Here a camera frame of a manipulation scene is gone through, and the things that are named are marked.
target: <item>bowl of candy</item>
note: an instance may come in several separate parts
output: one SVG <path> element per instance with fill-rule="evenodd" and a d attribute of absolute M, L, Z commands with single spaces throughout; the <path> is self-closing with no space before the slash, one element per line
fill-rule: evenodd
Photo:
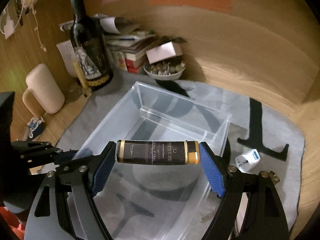
<path fill-rule="evenodd" d="M 152 65 L 144 65 L 144 71 L 148 76 L 157 80 L 177 80 L 181 77 L 186 64 L 174 62 L 158 62 Z"/>

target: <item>wooden wall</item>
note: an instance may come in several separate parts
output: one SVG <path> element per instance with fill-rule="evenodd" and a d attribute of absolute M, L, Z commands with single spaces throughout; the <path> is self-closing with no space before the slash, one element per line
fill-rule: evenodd
<path fill-rule="evenodd" d="M 233 0 L 230 14 L 186 6 L 152 7 L 149 0 L 106 5 L 101 0 L 85 0 L 85 4 L 89 15 L 122 16 L 159 34 L 185 38 L 188 67 L 184 78 L 256 98 L 300 126 L 307 150 L 294 237 L 320 200 L 320 29 L 305 1 Z M 14 36 L 0 40 L 0 91 L 17 92 L 12 135 L 30 118 L 21 95 L 25 76 L 33 67 L 46 63 L 64 93 L 73 81 L 56 48 L 66 39 L 58 24 L 72 19 L 69 0 L 38 0 L 35 8 L 48 52 L 39 48 L 31 14 L 24 17 L 24 26 Z"/>

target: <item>wine bottle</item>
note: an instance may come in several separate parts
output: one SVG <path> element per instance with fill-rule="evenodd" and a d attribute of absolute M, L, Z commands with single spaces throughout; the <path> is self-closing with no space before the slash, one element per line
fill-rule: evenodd
<path fill-rule="evenodd" d="M 92 91 L 108 84 L 113 72 L 106 52 L 101 25 L 87 16 L 83 0 L 70 0 L 74 22 L 70 30 L 70 41 Z"/>
<path fill-rule="evenodd" d="M 198 164 L 199 143 L 118 140 L 115 158 L 119 163 L 146 165 Z"/>

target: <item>wine bottle label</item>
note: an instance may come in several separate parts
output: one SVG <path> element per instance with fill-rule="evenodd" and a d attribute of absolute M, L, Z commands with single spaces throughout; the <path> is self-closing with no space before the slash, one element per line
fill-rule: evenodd
<path fill-rule="evenodd" d="M 117 143 L 117 161 L 149 165 L 187 164 L 187 142 L 119 140 Z"/>

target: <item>dark glass bottle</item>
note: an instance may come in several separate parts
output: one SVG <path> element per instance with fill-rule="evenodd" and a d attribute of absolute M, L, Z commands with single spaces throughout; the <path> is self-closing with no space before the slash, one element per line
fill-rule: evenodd
<path fill-rule="evenodd" d="M 108 84 L 113 72 L 106 52 L 101 25 L 87 16 L 83 0 L 70 0 L 74 23 L 70 30 L 70 41 L 92 91 Z"/>

